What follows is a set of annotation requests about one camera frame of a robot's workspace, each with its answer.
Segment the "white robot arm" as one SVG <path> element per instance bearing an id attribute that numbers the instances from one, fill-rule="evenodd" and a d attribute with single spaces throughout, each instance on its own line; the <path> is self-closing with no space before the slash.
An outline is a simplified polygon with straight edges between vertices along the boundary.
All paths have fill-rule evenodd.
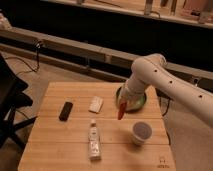
<path id="1" fill-rule="evenodd" d="M 139 57 L 131 65 L 132 74 L 123 84 L 118 96 L 118 119 L 127 104 L 144 96 L 149 85 L 159 89 L 188 108 L 197 118 L 213 128 L 213 93 L 190 84 L 165 69 L 166 59 L 161 54 Z"/>

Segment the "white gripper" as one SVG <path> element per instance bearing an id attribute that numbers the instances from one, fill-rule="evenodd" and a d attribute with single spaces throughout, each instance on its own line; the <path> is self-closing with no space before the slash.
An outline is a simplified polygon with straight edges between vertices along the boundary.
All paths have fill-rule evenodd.
<path id="1" fill-rule="evenodd" d="M 132 93 L 129 88 L 123 84 L 121 86 L 119 105 L 125 102 L 128 103 L 129 101 L 138 100 L 140 97 L 141 95 Z"/>

